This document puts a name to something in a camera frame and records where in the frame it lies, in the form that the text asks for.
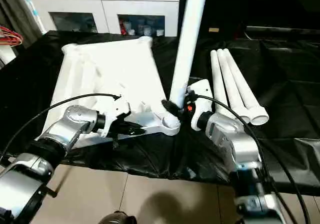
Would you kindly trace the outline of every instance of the white cabinet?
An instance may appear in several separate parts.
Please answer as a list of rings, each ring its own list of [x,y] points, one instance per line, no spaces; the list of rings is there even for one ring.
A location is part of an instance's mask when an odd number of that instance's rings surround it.
[[[46,30],[108,33],[101,0],[32,0]]]
[[[127,21],[139,35],[146,28],[152,34],[164,30],[165,36],[177,35],[178,2],[103,0],[103,8],[110,33],[121,33],[120,23]]]
[[[32,1],[46,30],[177,35],[179,0]]]

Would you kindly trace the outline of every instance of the white tube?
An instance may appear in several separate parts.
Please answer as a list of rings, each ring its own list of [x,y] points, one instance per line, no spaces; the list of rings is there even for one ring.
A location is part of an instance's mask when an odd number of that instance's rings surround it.
[[[212,50],[210,52],[211,56],[211,69],[212,69],[212,81],[213,81],[213,96],[216,100],[220,101],[221,103],[228,105],[226,91],[224,87],[224,81],[222,79],[222,74],[220,70],[219,60],[217,51]],[[223,115],[226,115],[230,118],[235,118],[234,115],[223,108],[221,105],[215,104],[215,112],[221,113]]]
[[[205,1],[187,0],[185,7],[170,92],[170,101],[180,108],[184,104]],[[178,119],[170,113],[164,118],[164,122],[170,128],[180,124]]]
[[[246,108],[249,110],[251,123],[253,125],[262,125],[266,123],[269,120],[268,113],[266,112],[265,108],[259,105],[255,95],[251,91],[229,50],[226,48],[223,51],[241,98]]]
[[[244,103],[239,94],[238,88],[236,87],[236,82],[233,79],[232,73],[228,66],[225,53],[222,49],[218,49],[217,51],[218,59],[220,63],[220,68],[226,88],[226,92],[228,94],[228,99],[230,103],[230,108],[239,114],[246,123],[250,122],[249,111],[244,106]]]

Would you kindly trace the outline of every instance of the black plastic sheet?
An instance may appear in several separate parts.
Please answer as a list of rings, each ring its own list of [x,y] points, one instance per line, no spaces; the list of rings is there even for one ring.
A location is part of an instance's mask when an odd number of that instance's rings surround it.
[[[0,148],[28,119],[50,105],[63,60],[61,47],[68,43],[94,43],[128,39],[120,35],[50,31],[0,70]],[[157,37],[153,55],[164,91],[169,96],[178,41]],[[229,48],[244,77],[270,116],[253,130],[288,166],[302,193],[320,196],[320,51],[304,42],[200,39],[190,82],[207,78],[212,83],[210,51]],[[38,136],[46,116],[30,124],[9,148],[10,155],[25,150]],[[221,155],[202,132],[183,123],[169,137],[146,135],[73,150],[65,164],[93,169],[124,171],[152,178],[184,179],[228,184]],[[292,192],[276,160],[264,152],[279,190]]]

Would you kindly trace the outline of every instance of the white plastic bracket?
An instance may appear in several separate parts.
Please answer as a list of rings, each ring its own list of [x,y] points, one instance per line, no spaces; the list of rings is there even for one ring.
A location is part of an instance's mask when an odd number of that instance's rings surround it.
[[[213,98],[209,81],[207,79],[200,80],[187,88],[188,91],[194,91],[197,95],[203,95]],[[203,112],[212,111],[212,101],[198,98],[195,102],[195,113],[191,119],[191,127],[196,131],[200,131],[197,126],[198,119]]]
[[[119,115],[128,114],[129,112],[129,103],[124,98],[119,98],[114,101],[110,109],[103,113],[105,115],[105,123],[104,128],[100,132],[98,130],[100,136],[105,138],[109,132],[112,122],[115,121]]]

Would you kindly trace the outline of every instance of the white plastic pipe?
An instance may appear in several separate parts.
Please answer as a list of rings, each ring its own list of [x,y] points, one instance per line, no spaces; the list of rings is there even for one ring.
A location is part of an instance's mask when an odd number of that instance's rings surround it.
[[[262,125],[266,123],[269,120],[269,115],[266,112],[265,108],[259,105],[255,95],[251,91],[248,83],[246,82],[229,50],[226,48],[223,50],[223,52],[225,54],[226,60],[228,62],[242,100],[246,108],[249,110],[251,123],[253,125]]]
[[[170,92],[170,101],[180,108],[184,104],[205,1],[187,0],[185,7]],[[180,125],[178,119],[169,112],[164,118],[164,123],[170,128]]]
[[[220,101],[221,103],[228,105],[226,91],[224,87],[224,81],[222,79],[222,74],[220,70],[219,60],[218,60],[218,54],[217,51],[212,50],[210,52],[211,56],[211,69],[212,69],[212,80],[213,80],[213,96],[216,100]],[[223,108],[221,105],[215,104],[215,111],[217,113],[221,113],[223,115],[226,115],[230,118],[234,118],[234,115]]]
[[[228,94],[228,99],[230,103],[230,108],[239,114],[246,123],[250,122],[250,115],[247,108],[244,106],[244,103],[239,94],[238,88],[236,87],[236,82],[233,79],[233,75],[227,63],[227,59],[225,57],[225,53],[222,49],[218,49],[217,51],[219,64],[225,84],[225,89]]]

